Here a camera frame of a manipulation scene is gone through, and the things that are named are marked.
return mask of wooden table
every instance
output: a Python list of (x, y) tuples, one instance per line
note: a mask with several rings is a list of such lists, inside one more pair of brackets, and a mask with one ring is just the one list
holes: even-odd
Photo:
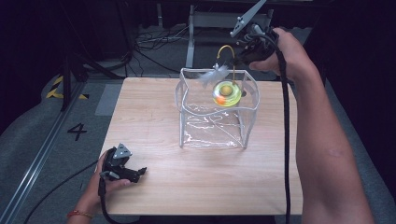
[[(102, 152), (123, 143), (126, 167), (148, 167), (137, 184), (114, 192), (110, 214), (285, 214), (283, 98), (279, 82), (258, 82), (261, 104), (246, 149), (180, 148), (175, 87), (179, 79), (124, 80)], [(295, 162), (297, 110), (290, 90), (291, 213), (303, 195)]]

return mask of yellow wire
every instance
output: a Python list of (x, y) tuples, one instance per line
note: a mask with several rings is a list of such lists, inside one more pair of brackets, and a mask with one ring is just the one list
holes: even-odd
[[(224, 45), (223, 47), (221, 47), (219, 49), (218, 59), (220, 58), (221, 51), (224, 50), (225, 48), (229, 48), (231, 50), (231, 52), (233, 53), (233, 58), (235, 59), (235, 53), (233, 52), (233, 47), (231, 47), (230, 45)], [(235, 84), (235, 65), (234, 64), (233, 64), (233, 84)]]

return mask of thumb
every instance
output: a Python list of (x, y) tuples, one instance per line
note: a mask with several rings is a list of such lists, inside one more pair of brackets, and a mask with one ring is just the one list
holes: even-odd
[(251, 70), (259, 71), (275, 71), (277, 72), (277, 57), (273, 53), (269, 58), (264, 61), (252, 62), (249, 64)]
[(131, 185), (131, 181), (128, 179), (108, 181), (106, 183), (106, 191), (111, 192), (129, 185)]

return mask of yellow ball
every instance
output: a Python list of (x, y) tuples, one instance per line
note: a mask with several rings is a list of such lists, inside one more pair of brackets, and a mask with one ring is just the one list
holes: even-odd
[(222, 86), (220, 88), (220, 94), (223, 96), (228, 96), (233, 93), (233, 88), (231, 86)]

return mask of wrist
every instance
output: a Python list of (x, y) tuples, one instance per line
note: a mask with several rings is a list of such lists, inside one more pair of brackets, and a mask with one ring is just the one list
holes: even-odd
[(311, 81), (320, 81), (320, 74), (318, 69), (312, 62), (307, 63), (289, 63), (287, 68), (288, 79), (295, 84), (306, 83)]
[(70, 212), (67, 214), (66, 217), (67, 217), (67, 218), (70, 218), (70, 217), (75, 217), (75, 216), (83, 216), (83, 217), (87, 217), (87, 218), (89, 218), (89, 219), (93, 218), (93, 214), (92, 214), (92, 213), (81, 212), (81, 211), (79, 211), (79, 210), (70, 211)]
[(96, 196), (97, 198), (93, 199), (92, 197), (86, 197), (85, 195), (80, 198), (78, 203), (75, 206), (74, 210), (86, 212), (86, 213), (91, 213), (94, 214), (97, 211), (97, 208), (100, 203), (100, 198), (99, 196)]

